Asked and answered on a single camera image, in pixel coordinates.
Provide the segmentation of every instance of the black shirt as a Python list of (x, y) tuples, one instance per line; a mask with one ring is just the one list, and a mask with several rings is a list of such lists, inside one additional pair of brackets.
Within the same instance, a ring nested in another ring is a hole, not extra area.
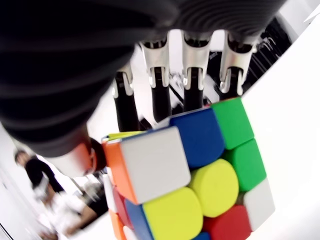
[(50, 185), (56, 193), (64, 191), (48, 164), (39, 160), (36, 156), (32, 156), (26, 163), (25, 170), (33, 186), (37, 186), (40, 183), (43, 172), (49, 178)]

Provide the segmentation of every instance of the white shirt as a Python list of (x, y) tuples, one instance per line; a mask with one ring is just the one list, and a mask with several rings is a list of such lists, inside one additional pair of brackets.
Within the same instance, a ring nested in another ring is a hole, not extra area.
[(56, 193), (51, 205), (46, 206), (46, 216), (52, 228), (58, 233), (59, 239), (69, 227), (80, 221), (79, 214), (82, 213), (86, 204), (77, 196), (68, 195), (65, 192)]

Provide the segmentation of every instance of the rubik's cube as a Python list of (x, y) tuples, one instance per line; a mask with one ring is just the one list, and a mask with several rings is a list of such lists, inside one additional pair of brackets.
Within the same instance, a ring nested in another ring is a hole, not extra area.
[(103, 147), (118, 240), (244, 240), (275, 210), (241, 98)]

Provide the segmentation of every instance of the person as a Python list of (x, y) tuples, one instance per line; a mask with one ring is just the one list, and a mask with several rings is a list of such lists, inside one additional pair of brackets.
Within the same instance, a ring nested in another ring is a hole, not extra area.
[(18, 149), (14, 154), (14, 161), (16, 164), (24, 167), (32, 184), (36, 183), (35, 172), (43, 172), (51, 182), (51, 186), (55, 192), (62, 192), (64, 188), (56, 180), (52, 169), (45, 162), (38, 159), (36, 155), (30, 156), (26, 151)]
[(39, 233), (42, 239), (65, 239), (97, 218), (95, 211), (77, 196), (55, 192), (51, 180), (43, 172), (35, 172), (34, 179), (35, 197), (44, 204), (49, 222), (47, 229)]

